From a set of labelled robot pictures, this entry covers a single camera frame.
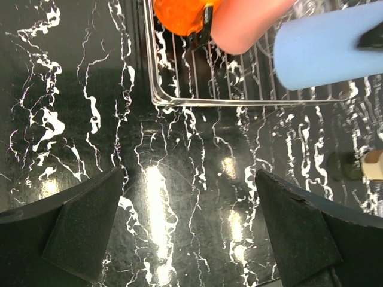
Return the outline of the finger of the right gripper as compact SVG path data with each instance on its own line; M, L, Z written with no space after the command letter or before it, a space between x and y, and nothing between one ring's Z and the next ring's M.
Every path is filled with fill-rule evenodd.
M382 51L383 50L383 22L362 34L356 45L359 50Z

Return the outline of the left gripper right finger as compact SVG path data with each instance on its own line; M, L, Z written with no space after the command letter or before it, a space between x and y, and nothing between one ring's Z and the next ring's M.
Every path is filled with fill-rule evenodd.
M266 170L255 177L284 286L382 286L382 218Z

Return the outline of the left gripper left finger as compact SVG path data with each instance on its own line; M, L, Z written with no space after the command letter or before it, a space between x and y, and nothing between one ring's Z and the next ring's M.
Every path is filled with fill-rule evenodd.
M1 286L98 282L123 180L123 171L116 167L1 212Z

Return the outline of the blue plastic cup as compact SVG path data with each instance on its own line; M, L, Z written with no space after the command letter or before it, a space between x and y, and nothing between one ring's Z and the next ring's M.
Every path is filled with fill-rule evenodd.
M273 47L280 83L288 90L382 73L382 51L357 49L359 37L382 22L382 1L284 23Z

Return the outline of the pink plastic cup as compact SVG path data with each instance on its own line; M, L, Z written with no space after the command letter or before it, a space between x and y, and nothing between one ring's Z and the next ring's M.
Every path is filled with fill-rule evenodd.
M222 1L213 13L211 38L232 55L248 51L295 3L295 0Z

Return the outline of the orange cup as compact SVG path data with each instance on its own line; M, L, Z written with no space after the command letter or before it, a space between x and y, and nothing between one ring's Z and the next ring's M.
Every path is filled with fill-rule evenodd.
M186 37L195 50L209 42L213 15L221 3L221 0L154 0L153 10L168 31Z

